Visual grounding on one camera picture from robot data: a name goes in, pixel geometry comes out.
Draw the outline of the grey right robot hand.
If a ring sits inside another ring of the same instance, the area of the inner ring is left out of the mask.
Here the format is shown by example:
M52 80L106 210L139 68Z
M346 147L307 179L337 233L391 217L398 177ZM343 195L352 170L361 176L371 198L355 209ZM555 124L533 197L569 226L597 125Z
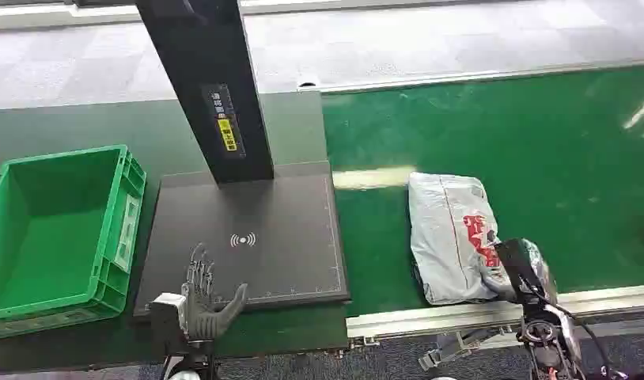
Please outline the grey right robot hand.
M538 246L525 238L495 242L482 250L483 283L501 300L528 305L545 298L557 302L554 277Z

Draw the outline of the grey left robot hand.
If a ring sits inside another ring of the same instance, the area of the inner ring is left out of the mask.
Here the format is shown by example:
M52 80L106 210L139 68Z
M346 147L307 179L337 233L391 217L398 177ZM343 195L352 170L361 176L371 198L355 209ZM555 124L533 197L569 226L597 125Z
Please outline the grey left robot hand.
M207 248L199 242L190 253L186 281L181 290L187 298L185 318L188 339L214 340L222 336L244 310L248 299L248 284L241 283L221 310L214 308L212 290L214 262L207 256Z

